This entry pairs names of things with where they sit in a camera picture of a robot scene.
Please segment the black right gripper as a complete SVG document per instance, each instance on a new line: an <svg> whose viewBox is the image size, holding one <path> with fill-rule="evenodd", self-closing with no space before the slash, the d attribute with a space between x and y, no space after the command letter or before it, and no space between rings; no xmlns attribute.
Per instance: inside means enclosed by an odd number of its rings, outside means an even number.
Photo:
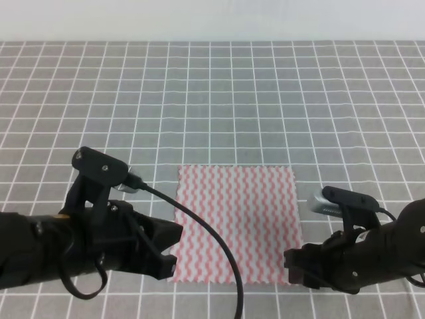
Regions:
<svg viewBox="0 0 425 319"><path fill-rule="evenodd" d="M363 287L398 278L396 231L369 231L363 241L345 247L305 244L284 252L290 284L331 288L356 294Z"/></svg>

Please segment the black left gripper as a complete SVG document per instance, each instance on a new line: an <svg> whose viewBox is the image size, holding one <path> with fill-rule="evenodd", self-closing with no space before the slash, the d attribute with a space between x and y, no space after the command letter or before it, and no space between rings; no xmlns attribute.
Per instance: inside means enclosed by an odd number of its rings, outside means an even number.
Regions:
<svg viewBox="0 0 425 319"><path fill-rule="evenodd" d="M174 275L177 257L162 252L181 240L183 226L172 221L138 213L125 201L108 203L99 216L92 207L63 208L61 230L68 234L61 254L62 278L97 272L102 278L108 270L145 274L157 280Z"/></svg>

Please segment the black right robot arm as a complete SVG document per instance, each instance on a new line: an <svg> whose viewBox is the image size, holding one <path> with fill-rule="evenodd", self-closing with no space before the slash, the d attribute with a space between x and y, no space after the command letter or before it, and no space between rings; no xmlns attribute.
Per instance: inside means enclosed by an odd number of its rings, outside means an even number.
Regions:
<svg viewBox="0 0 425 319"><path fill-rule="evenodd" d="M374 229L336 231L322 244L284 252L288 281L347 294L374 284L424 274L424 200Z"/></svg>

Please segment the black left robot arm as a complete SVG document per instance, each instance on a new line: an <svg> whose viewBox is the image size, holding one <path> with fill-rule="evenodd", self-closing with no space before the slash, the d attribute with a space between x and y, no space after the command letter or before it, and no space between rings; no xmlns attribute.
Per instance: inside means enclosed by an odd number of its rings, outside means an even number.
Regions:
<svg viewBox="0 0 425 319"><path fill-rule="evenodd" d="M177 257L163 251L177 244L183 227L111 201L106 218L93 224L94 208L57 215L1 214L1 288L61 280L73 296L89 300L108 283L108 271L157 280L174 275Z"/></svg>

